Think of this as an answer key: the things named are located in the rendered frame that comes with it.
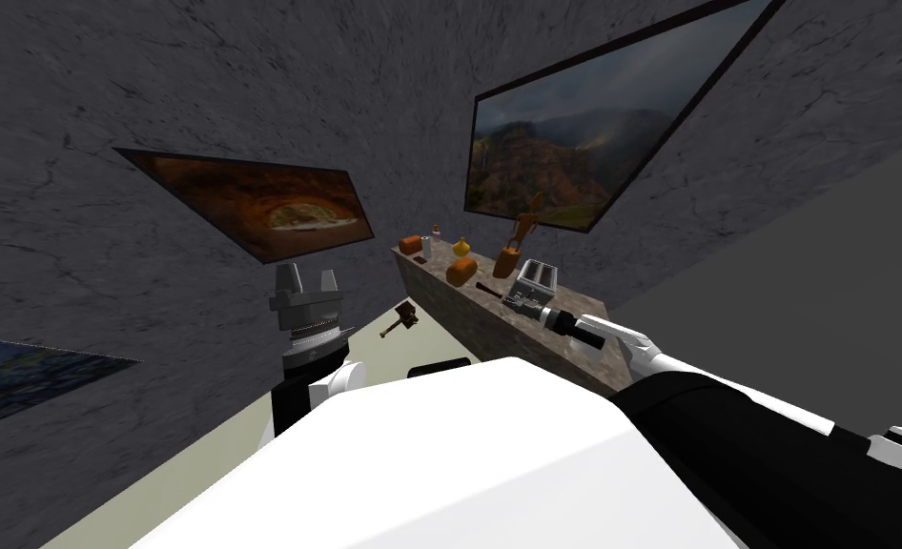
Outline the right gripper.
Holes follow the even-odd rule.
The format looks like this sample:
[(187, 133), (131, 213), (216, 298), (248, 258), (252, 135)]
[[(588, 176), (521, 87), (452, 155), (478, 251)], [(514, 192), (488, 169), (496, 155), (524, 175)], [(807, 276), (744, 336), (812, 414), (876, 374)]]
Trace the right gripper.
[(540, 324), (545, 324), (548, 319), (551, 311), (548, 307), (538, 303), (537, 301), (522, 297), (519, 294), (510, 294), (507, 295), (502, 303), (511, 311), (515, 313), (531, 318), (537, 321)]

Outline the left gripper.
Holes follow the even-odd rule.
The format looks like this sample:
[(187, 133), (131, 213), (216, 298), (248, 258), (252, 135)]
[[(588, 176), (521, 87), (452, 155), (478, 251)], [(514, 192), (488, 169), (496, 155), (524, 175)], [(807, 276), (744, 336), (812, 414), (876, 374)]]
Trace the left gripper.
[(337, 319), (341, 311), (342, 292), (338, 291), (332, 269), (320, 273), (319, 292), (305, 292), (296, 263), (277, 265), (275, 296), (269, 309), (277, 313), (278, 327), (290, 331), (323, 320)]

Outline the silver toaster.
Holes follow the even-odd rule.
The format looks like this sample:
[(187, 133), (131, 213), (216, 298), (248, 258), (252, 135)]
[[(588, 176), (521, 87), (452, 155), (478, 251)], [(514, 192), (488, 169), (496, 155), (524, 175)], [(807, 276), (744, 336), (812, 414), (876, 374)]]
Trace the silver toaster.
[(557, 269), (535, 259), (527, 259), (509, 290), (509, 297), (530, 299), (547, 305), (555, 298)]

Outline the brown wooden figure statue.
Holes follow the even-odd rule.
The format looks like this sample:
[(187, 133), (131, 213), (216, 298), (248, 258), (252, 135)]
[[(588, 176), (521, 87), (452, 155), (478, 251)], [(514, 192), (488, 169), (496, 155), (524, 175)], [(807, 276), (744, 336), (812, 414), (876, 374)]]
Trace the brown wooden figure statue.
[(516, 270), (521, 258), (521, 246), (524, 239), (536, 230), (539, 225), (538, 209), (542, 206), (543, 193), (536, 193), (528, 204), (528, 211), (518, 214), (511, 227), (511, 236), (501, 248), (496, 259), (492, 276), (506, 279)]

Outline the cave picture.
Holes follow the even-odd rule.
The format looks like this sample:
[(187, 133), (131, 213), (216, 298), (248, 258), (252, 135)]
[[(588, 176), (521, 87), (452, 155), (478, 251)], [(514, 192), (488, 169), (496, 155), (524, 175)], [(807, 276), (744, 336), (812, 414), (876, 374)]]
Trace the cave picture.
[(374, 236), (346, 171), (127, 148), (118, 153), (262, 264)]

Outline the brown wooden mallet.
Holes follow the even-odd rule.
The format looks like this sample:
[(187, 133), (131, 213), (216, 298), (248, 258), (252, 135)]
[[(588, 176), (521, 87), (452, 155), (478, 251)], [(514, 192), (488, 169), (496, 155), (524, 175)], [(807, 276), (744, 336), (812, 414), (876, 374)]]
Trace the brown wooden mallet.
[(410, 301), (410, 299), (404, 300), (401, 304), (394, 308), (394, 311), (399, 316), (398, 320), (379, 332), (380, 338), (386, 337), (389, 332), (392, 332), (398, 326), (403, 326), (404, 328), (410, 329), (419, 322), (419, 319), (417, 318), (416, 307)]

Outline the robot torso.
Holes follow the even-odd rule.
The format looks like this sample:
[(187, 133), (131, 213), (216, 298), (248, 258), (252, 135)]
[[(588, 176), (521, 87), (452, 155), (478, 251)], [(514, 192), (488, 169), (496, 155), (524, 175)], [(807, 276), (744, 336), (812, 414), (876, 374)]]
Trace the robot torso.
[(132, 549), (742, 549), (620, 409), (515, 357), (329, 397)]

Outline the mountain landscape picture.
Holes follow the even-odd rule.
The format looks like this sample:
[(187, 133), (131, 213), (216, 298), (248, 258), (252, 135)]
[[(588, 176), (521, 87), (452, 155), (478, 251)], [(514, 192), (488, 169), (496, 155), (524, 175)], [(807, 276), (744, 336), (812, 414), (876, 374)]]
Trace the mountain landscape picture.
[(588, 233), (786, 0), (708, 0), (476, 96), (463, 207)]

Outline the blue painting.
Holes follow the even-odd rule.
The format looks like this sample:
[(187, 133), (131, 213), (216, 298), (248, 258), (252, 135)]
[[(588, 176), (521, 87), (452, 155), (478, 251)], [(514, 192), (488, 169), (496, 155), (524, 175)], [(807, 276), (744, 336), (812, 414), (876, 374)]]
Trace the blue painting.
[(137, 363), (123, 357), (0, 341), (0, 420)]

